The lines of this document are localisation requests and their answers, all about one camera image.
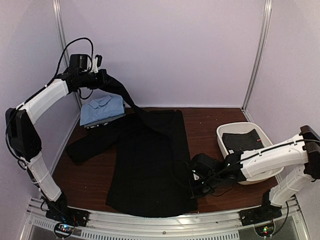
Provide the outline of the black long sleeve shirt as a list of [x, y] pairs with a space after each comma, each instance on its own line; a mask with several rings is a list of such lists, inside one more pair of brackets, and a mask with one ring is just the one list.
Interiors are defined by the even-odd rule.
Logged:
[[183, 114], [180, 110], [146, 111], [124, 85], [107, 75], [100, 89], [121, 96], [133, 113], [116, 119], [71, 143], [67, 155], [83, 163], [116, 146], [115, 169], [106, 205], [139, 217], [175, 217], [197, 210], [191, 199], [193, 174]]

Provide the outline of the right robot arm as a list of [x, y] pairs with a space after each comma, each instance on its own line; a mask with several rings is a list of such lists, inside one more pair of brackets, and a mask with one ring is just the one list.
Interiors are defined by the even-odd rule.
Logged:
[[295, 169], [264, 193], [262, 204], [256, 210], [258, 219], [266, 221], [290, 197], [320, 178], [320, 136], [310, 126], [302, 126], [299, 134], [282, 143], [229, 154], [224, 162], [198, 154], [188, 169], [197, 182], [194, 189], [209, 194], [223, 184], [252, 183], [258, 175], [291, 165]]

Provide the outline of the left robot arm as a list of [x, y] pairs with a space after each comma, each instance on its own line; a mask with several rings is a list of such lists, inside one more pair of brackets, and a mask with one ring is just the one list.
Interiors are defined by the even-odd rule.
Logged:
[[56, 102], [80, 88], [99, 89], [107, 84], [107, 71], [63, 73], [35, 95], [6, 113], [5, 140], [21, 167], [27, 170], [42, 195], [56, 202], [62, 195], [42, 155], [42, 141], [35, 128], [37, 120]]

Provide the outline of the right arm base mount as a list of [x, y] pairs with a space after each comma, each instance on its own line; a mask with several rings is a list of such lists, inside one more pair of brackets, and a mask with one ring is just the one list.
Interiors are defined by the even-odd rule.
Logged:
[[239, 216], [242, 226], [255, 225], [281, 217], [282, 208], [267, 201], [259, 207], [241, 210]]

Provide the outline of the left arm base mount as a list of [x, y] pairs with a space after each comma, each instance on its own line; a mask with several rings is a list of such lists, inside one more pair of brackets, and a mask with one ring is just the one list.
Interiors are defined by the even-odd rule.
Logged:
[[50, 201], [45, 197], [44, 202], [48, 207], [45, 213], [48, 219], [66, 223], [74, 227], [87, 226], [89, 212], [87, 210], [68, 207], [68, 200], [64, 193], [60, 195], [57, 201]]

